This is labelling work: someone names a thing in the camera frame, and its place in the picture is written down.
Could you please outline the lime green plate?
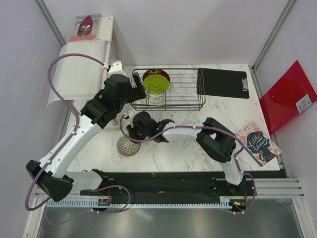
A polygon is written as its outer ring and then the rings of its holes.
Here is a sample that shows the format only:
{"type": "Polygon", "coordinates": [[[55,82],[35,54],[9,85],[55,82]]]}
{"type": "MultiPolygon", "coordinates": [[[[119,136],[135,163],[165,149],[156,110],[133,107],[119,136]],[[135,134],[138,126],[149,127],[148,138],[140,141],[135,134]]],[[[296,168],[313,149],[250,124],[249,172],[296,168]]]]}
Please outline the lime green plate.
{"type": "Polygon", "coordinates": [[[152,94],[162,94],[169,89],[170,82],[161,75],[150,75],[143,81],[143,85],[147,92],[152,94]]]}

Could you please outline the dark red patterned bowl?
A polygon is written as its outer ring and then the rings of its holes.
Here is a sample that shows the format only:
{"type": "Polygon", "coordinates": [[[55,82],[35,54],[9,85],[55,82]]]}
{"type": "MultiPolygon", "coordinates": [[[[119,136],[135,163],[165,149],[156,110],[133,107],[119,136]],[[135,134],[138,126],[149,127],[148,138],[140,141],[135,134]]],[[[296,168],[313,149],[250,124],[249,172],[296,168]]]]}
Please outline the dark red patterned bowl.
{"type": "Polygon", "coordinates": [[[152,76],[152,75],[160,75],[165,77],[168,81],[170,81],[170,77],[167,74],[166,71],[162,70],[162,69],[149,69],[147,70],[142,77],[142,80],[144,81],[147,77],[152,76]]]}

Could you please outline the red patterned white bowl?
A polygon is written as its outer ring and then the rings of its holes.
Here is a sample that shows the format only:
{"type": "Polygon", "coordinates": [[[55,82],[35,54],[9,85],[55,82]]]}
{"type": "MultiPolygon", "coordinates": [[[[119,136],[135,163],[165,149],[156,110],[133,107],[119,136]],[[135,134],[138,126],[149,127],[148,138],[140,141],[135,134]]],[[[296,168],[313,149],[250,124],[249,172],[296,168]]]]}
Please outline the red patterned white bowl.
{"type": "Polygon", "coordinates": [[[121,136],[117,141],[116,147],[119,154],[125,157],[130,157],[139,152],[141,144],[129,140],[126,136],[121,136]]]}

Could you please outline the clear octagonal glass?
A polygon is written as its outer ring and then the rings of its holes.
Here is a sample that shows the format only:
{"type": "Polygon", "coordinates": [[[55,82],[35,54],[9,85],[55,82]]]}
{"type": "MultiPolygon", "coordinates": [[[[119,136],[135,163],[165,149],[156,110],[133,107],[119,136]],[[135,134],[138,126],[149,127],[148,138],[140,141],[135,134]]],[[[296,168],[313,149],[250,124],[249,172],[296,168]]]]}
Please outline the clear octagonal glass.
{"type": "Polygon", "coordinates": [[[186,117],[183,121],[184,124],[199,124],[200,120],[196,117],[186,117]]]}

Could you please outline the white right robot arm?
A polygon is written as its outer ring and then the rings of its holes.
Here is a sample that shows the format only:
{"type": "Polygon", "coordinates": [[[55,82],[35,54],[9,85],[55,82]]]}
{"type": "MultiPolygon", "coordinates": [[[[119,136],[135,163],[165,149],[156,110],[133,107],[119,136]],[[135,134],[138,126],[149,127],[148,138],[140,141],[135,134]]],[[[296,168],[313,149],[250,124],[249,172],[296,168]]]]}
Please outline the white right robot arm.
{"type": "Polygon", "coordinates": [[[236,160],[245,146],[217,120],[207,118],[199,124],[176,124],[171,119],[157,122],[145,111],[137,114],[124,113],[120,122],[124,119],[129,124],[123,135],[136,143],[196,142],[211,159],[220,163],[230,194],[238,195],[245,189],[245,176],[236,160]]]}

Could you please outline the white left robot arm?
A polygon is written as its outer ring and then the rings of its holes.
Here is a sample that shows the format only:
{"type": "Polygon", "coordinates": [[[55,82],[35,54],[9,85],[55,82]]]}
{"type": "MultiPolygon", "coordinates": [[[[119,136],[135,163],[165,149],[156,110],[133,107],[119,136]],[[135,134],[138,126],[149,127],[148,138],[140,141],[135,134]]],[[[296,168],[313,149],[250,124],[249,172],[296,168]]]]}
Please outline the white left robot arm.
{"type": "Polygon", "coordinates": [[[81,110],[73,131],[66,134],[39,162],[31,160],[26,165],[33,181],[53,201],[61,201],[72,191],[93,190],[98,195],[107,193],[109,184],[102,179],[98,170],[81,173],[68,172],[67,169],[85,145],[116,119],[125,104],[146,97],[139,74],[134,73],[132,77],[135,87],[127,76],[111,75],[104,82],[104,89],[81,110]]]}

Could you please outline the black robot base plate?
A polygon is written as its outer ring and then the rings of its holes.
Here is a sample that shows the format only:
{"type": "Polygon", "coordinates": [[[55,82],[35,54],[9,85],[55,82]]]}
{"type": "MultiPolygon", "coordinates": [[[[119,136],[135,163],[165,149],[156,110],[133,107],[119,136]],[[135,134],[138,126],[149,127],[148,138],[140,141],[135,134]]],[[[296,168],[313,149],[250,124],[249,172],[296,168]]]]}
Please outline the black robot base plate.
{"type": "Polygon", "coordinates": [[[98,191],[83,190],[81,195],[110,195],[113,203],[131,204],[211,204],[221,197],[253,197],[251,180],[241,187],[229,185],[223,172],[99,172],[98,191]]]}

